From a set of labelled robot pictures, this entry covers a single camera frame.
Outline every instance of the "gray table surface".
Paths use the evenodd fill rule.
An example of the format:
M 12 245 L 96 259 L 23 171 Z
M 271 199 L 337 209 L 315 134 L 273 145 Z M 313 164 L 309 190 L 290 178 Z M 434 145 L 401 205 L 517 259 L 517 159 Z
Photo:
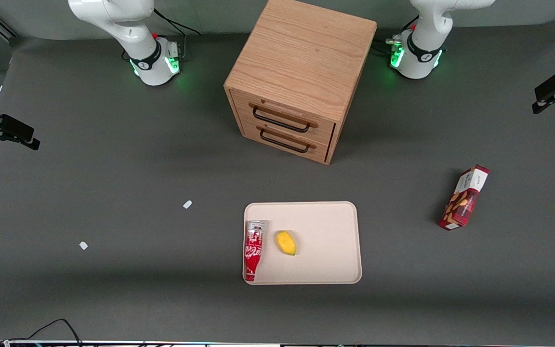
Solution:
M 42 147 L 0 145 L 0 338 L 555 345 L 555 106 L 530 108 L 555 24 L 455 29 L 421 81 L 370 56 L 330 166 L 238 133 L 245 38 L 190 37 L 155 88 L 115 40 L 17 42 L 0 113 Z M 474 164 L 471 224 L 443 231 Z M 302 200 L 357 206 L 363 278 L 247 285 L 245 206 Z

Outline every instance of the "wooden drawer cabinet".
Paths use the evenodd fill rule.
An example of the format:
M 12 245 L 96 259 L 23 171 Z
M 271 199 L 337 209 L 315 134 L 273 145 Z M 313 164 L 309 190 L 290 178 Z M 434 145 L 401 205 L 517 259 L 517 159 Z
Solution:
M 224 88 L 241 134 L 329 164 L 376 22 L 269 0 Z

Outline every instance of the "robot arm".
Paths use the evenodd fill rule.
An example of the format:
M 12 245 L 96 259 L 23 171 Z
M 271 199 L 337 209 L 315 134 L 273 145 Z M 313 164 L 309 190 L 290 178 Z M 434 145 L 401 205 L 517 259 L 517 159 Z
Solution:
M 103 29 L 121 44 L 134 72 L 146 84 L 164 84 L 179 72 L 178 44 L 155 38 L 140 22 L 153 13 L 154 0 L 68 0 L 68 5 L 80 20 Z
M 156 40 L 145 24 L 119 24 L 149 17 L 154 11 L 153 0 L 68 0 L 68 4 L 80 20 L 97 26 L 119 41 L 130 57 L 143 59 L 156 48 Z
M 396 35 L 391 42 L 406 44 L 391 66 L 410 79 L 427 77 L 436 67 L 440 47 L 453 28 L 453 18 L 448 11 L 473 10 L 489 7 L 495 0 L 410 0 L 419 10 L 419 20 L 414 29 Z

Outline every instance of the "drawer handle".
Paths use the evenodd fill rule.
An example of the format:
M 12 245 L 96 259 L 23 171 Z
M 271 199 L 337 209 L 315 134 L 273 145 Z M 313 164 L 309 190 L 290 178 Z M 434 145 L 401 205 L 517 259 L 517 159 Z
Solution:
M 291 145 L 286 145 L 286 143 L 281 143 L 280 141 L 273 140 L 272 138 L 268 138 L 266 136 L 263 136 L 263 134 L 264 134 L 264 129 L 261 129 L 260 130 L 260 138 L 261 139 L 263 139 L 267 142 L 271 142 L 274 145 L 278 145 L 278 146 L 282 146 L 284 148 L 288 148 L 291 151 L 295 151 L 295 152 L 299 152 L 299 153 L 305 153 L 305 152 L 308 151 L 308 149 L 310 149 L 310 145 L 306 145 L 305 149 L 300 149 L 300 148 L 297 148 L 297 147 L 293 147 Z
M 286 123 L 282 123 L 281 121 L 277 121 L 277 120 L 273 120 L 273 119 L 270 119 L 270 118 L 267 118 L 267 117 L 260 116 L 259 114 L 256 114 L 257 110 L 258 110 L 258 106 L 254 106 L 254 110 L 252 110 L 252 114 L 254 115 L 254 118 L 256 118 L 256 119 L 264 120 L 268 123 L 279 125 L 280 127 L 287 128 L 288 130 L 292 130 L 292 131 L 298 132 L 298 133 L 305 133 L 308 130 L 310 130 L 310 123 L 308 123 L 308 125 L 306 125 L 303 129 L 301 129 L 301 128 L 293 127 L 292 125 L 288 125 Z

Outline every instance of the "coca-cola can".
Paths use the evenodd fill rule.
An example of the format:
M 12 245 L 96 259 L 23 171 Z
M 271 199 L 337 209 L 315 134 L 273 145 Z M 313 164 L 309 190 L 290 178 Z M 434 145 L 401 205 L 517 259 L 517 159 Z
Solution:
M 247 222 L 247 233 L 245 236 L 245 280 L 254 281 L 256 268 L 260 262 L 263 250 L 264 222 L 261 220 L 250 220 Z

